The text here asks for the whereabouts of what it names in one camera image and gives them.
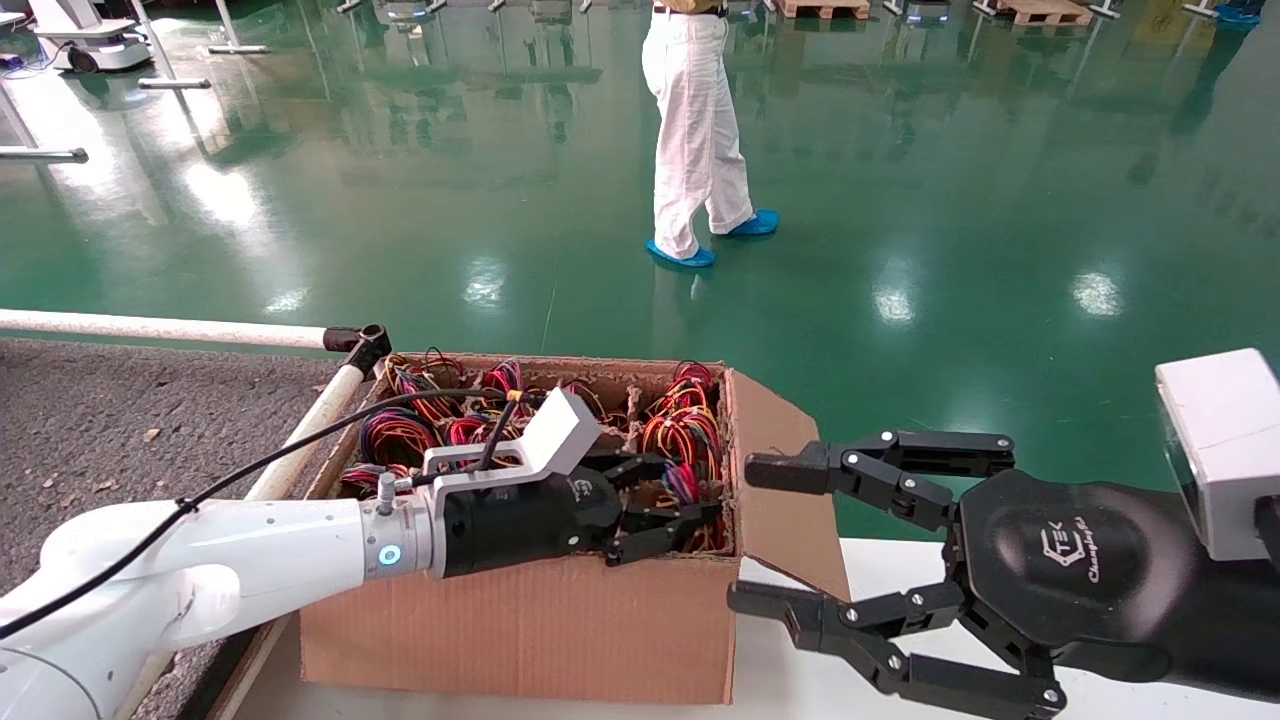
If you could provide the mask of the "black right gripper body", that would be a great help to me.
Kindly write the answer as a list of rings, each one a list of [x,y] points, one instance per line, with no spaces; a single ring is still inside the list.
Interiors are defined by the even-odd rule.
[[[1211,559],[1180,495],[1006,470],[957,520],[966,625],[1002,659],[1033,648],[1115,682],[1277,698],[1277,570]]]

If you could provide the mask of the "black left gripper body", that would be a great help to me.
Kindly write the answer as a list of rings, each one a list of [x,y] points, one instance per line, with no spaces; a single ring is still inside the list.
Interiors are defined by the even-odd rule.
[[[622,515],[620,492],[596,470],[445,497],[444,578],[599,550]]]

